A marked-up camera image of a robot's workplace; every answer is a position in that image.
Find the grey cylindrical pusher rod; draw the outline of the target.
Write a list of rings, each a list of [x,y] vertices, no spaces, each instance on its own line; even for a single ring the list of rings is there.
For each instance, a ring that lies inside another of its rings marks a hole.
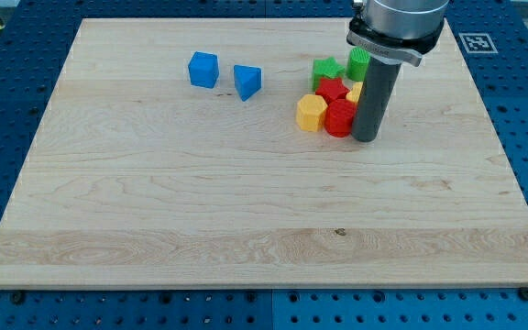
[[[377,137],[400,68],[400,63],[370,59],[352,124],[354,139],[371,142]]]

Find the black flange mounting plate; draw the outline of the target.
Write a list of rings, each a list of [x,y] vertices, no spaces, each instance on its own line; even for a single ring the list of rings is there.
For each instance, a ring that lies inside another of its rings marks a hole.
[[[434,31],[420,38],[395,38],[382,35],[372,29],[360,16],[354,16],[348,27],[346,41],[351,46],[365,50],[371,57],[388,65],[407,62],[418,67],[423,56],[436,46],[444,21],[441,20]]]

